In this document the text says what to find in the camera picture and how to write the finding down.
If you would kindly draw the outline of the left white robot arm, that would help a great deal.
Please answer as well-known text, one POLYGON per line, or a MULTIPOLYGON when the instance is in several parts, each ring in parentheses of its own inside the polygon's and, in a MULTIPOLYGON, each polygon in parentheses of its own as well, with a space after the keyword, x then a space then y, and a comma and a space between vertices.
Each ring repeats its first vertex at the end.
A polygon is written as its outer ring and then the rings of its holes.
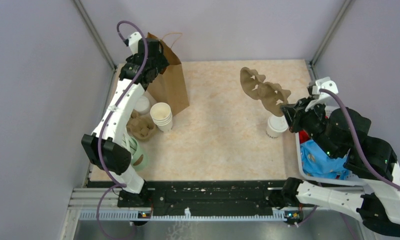
POLYGON ((142 207, 148 202, 149 194, 142 189, 144 179, 131 165, 133 156, 127 123, 139 98, 169 66, 169 62, 158 39, 146 38, 128 43, 137 49, 120 69, 116 90, 100 123, 91 134, 83 135, 81 144, 89 161, 129 192, 129 200, 135 206, 142 207))

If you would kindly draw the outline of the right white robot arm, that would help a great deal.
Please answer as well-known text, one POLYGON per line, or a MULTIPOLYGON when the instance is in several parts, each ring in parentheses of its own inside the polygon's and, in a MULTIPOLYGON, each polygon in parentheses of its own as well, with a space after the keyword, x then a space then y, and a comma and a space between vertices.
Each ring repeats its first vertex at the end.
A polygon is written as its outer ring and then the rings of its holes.
POLYGON ((287 206, 310 204, 348 215, 380 235, 400 238, 400 165, 392 146, 369 136, 370 119, 343 104, 326 116, 311 97, 281 107, 289 130, 304 131, 330 159, 345 158, 344 168, 359 177, 372 193, 351 195, 295 177, 281 191, 287 206))

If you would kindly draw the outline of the brown cardboard cup carrier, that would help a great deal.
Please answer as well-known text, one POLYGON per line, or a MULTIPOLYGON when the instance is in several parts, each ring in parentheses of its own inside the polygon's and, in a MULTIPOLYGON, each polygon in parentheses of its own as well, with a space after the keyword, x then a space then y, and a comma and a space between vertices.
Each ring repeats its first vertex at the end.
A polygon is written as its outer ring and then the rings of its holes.
POLYGON ((242 67, 240 84, 243 92, 253 100, 261 101, 263 107, 273 115, 282 117, 281 106, 287 105, 291 91, 283 89, 279 83, 265 81, 266 76, 256 69, 242 67))

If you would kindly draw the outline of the white paper coffee cup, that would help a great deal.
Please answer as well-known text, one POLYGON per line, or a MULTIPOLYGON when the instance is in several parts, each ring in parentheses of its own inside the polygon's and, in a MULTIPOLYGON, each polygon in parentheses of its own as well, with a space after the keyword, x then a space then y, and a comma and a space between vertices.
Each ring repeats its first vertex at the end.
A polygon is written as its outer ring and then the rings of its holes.
POLYGON ((274 129, 274 128, 271 128, 271 127, 268 126, 268 127, 266 128, 265 132, 266 132, 266 135, 267 135, 269 138, 276 139, 276 138, 278 138, 279 136, 281 136, 285 131, 284 131, 284 130, 274 129))

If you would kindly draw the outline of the white plastic cup lid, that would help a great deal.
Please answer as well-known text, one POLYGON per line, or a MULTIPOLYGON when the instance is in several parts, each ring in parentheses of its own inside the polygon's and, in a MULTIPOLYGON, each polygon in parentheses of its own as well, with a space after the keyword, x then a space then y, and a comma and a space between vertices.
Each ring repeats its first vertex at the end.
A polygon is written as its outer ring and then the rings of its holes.
POLYGON ((267 132, 280 134, 288 128, 289 126, 284 116, 271 115, 267 120, 267 132))

